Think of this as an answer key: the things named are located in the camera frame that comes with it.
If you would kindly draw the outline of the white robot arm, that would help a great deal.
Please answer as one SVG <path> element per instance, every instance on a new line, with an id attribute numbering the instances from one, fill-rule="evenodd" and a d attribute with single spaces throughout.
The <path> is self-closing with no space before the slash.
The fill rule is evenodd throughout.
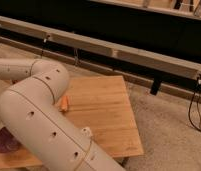
<path id="1" fill-rule="evenodd" d="M 55 107 L 67 69 L 43 59 L 1 59 L 0 78 L 16 83 L 0 95 L 7 129 L 50 171 L 125 171 Z"/>

